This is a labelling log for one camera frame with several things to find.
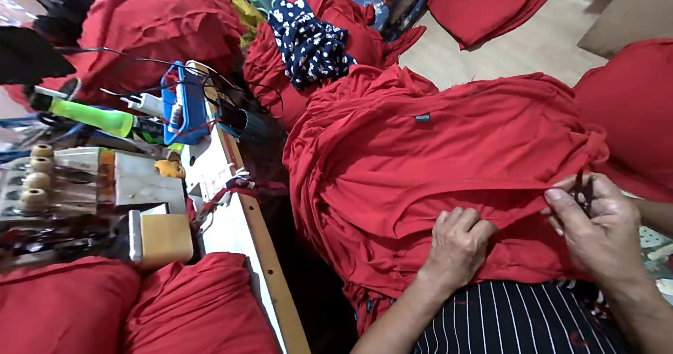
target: red fabric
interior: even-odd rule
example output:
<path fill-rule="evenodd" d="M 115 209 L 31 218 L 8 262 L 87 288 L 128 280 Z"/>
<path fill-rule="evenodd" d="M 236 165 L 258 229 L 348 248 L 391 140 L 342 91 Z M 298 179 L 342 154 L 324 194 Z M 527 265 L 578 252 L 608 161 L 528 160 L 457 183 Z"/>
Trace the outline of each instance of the red fabric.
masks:
<path fill-rule="evenodd" d="M 601 171 L 643 198 L 673 203 L 673 39 L 625 47 L 575 86 L 581 117 L 604 126 Z"/>
<path fill-rule="evenodd" d="M 311 96 L 283 161 L 297 229 L 344 279 L 362 333 L 425 261 L 439 212 L 456 206 L 502 228 L 474 281 L 587 279 L 538 212 L 549 185 L 607 159 L 604 136 L 542 73 L 439 92 L 406 68 L 351 66 Z"/>
<path fill-rule="evenodd" d="M 139 286 L 133 268 L 101 257 L 0 275 L 2 352 L 117 354 Z"/>
<path fill-rule="evenodd" d="M 278 353 L 250 289 L 246 256 L 211 253 L 172 263 L 143 281 L 129 314 L 125 353 Z"/>
<path fill-rule="evenodd" d="M 428 0 L 438 23 L 469 48 L 507 33 L 530 19 L 547 0 Z"/>
<path fill-rule="evenodd" d="M 82 48 L 106 47 L 134 57 L 208 62 L 226 73 L 242 61 L 240 34 L 245 32 L 231 0 L 96 0 L 83 24 Z M 99 91 L 123 93 L 159 85 L 168 66 L 130 62 L 111 52 L 68 56 L 83 81 L 77 97 L 94 105 L 119 108 L 125 103 Z M 46 79 L 58 89 L 67 79 Z M 20 87 L 8 87 L 12 98 L 26 103 Z"/>
<path fill-rule="evenodd" d="M 348 30 L 346 52 L 358 64 L 382 68 L 397 63 L 397 57 L 410 48 L 425 32 L 425 27 L 416 27 L 402 34 L 398 40 L 386 43 L 376 29 L 369 27 L 374 22 L 374 9 L 365 8 L 352 0 L 307 0 L 315 16 Z M 268 87 L 250 85 L 250 90 L 271 115 L 282 118 L 285 129 L 290 131 L 306 110 L 309 95 L 321 86 L 316 84 L 298 91 L 285 75 L 285 64 L 273 37 L 273 29 L 266 23 L 257 27 L 257 38 L 248 49 L 243 74 L 248 82 L 264 84 L 278 90 L 283 97 Z"/>

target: garment label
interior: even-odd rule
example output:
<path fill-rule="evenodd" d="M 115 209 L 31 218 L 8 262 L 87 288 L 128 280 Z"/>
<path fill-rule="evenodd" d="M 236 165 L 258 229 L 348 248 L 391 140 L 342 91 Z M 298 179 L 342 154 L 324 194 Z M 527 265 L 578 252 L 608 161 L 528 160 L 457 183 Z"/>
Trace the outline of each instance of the garment label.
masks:
<path fill-rule="evenodd" d="M 416 122 L 417 122 L 417 123 L 425 123 L 425 122 L 428 122 L 428 121 L 430 121 L 430 113 L 428 112 L 427 114 L 418 115 L 418 116 L 416 116 L 415 119 L 416 119 Z"/>

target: black fabric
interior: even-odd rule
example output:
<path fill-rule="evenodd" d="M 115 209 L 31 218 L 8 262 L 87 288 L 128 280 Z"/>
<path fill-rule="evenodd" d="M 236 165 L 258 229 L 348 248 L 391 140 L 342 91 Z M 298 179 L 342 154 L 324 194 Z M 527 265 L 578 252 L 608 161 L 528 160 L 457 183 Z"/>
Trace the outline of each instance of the black fabric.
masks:
<path fill-rule="evenodd" d="M 447 300 L 413 352 L 629 353 L 616 323 L 596 309 L 601 300 L 586 282 L 469 285 Z"/>

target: blue plastic basket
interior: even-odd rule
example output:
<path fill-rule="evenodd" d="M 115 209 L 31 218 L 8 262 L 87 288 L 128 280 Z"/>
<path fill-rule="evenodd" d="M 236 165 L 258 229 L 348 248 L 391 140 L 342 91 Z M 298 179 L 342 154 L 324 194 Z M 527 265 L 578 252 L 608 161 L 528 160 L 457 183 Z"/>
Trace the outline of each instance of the blue plastic basket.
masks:
<path fill-rule="evenodd" d="M 164 87 L 168 84 L 166 76 L 176 69 L 178 71 L 178 80 L 184 83 L 184 87 L 182 88 L 183 122 L 182 127 L 177 133 L 170 132 L 168 124 L 164 124 L 164 144 L 179 143 L 195 145 L 209 133 L 208 127 L 202 126 L 206 123 L 207 113 L 201 79 L 198 75 L 185 70 L 180 61 L 175 61 L 174 64 L 178 66 L 173 65 L 168 69 L 162 77 L 162 86 Z M 164 119 L 169 121 L 171 107 L 175 104 L 177 95 L 166 87 L 162 89 L 162 98 L 164 99 Z"/>

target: green handle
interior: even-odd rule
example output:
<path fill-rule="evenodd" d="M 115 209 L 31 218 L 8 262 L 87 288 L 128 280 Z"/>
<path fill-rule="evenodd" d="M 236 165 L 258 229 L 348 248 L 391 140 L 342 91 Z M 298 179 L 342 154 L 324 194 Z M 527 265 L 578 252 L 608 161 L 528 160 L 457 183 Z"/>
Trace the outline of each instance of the green handle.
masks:
<path fill-rule="evenodd" d="M 88 125 L 97 126 L 105 132 L 121 137 L 126 137 L 135 123 L 135 117 L 128 112 L 106 111 L 105 109 L 62 100 L 57 97 L 52 99 L 49 112 Z"/>

